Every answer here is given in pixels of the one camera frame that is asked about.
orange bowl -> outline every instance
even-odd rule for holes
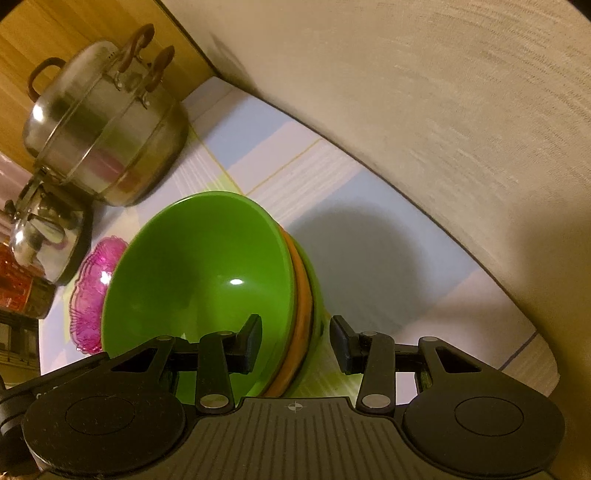
[[[304,262],[293,239],[278,226],[291,255],[295,274],[296,309],[293,334],[287,352],[275,378],[262,393],[263,397],[280,397],[291,385],[306,358],[312,327],[312,291]]]

black robotic gripper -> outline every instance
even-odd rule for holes
[[[252,372],[262,323],[199,343],[160,336],[114,359],[91,356],[0,392],[0,469],[32,456],[64,478],[550,479],[564,435],[540,393],[435,337],[397,345],[330,321],[348,398],[243,398],[230,373]],[[196,372],[193,405],[175,397]],[[418,395],[396,405],[396,372]]]

round pad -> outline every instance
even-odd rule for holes
[[[133,404],[119,397],[83,398],[66,412],[66,421],[86,435],[107,435],[124,429],[135,417]]]
[[[183,406],[167,392],[129,390],[42,396],[22,425],[27,446],[73,476],[120,475],[157,461],[183,433]]]
[[[510,401],[495,397],[476,397],[465,400],[456,407],[456,420],[466,430],[477,435],[500,437],[521,427],[523,413]]]
[[[404,412],[403,428],[425,457],[474,476],[518,476],[549,464],[564,434],[551,401],[507,379],[446,380],[434,382]]]

pot lid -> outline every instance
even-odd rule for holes
[[[35,105],[22,132],[25,147],[31,155],[39,155],[61,120],[73,111],[113,64],[118,52],[119,48],[114,43],[100,40],[79,52],[68,63],[52,57],[33,70],[29,78],[29,96]],[[61,68],[61,72],[39,95],[33,88],[33,81],[51,65]]]

metal rivet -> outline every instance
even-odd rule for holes
[[[229,402],[227,396],[220,395],[219,393],[205,395],[199,400],[199,403],[205,408],[222,408],[228,405]]]
[[[123,83],[120,80],[120,72],[115,72],[115,75],[113,75],[113,83],[115,84],[115,88],[117,88],[117,90],[121,90],[123,88]]]
[[[372,393],[361,399],[361,403],[367,408],[386,408],[390,405],[390,399],[386,395]]]
[[[150,101],[148,100],[148,92],[144,92],[144,94],[139,98],[139,101],[142,102],[144,108],[148,108],[150,106]]]

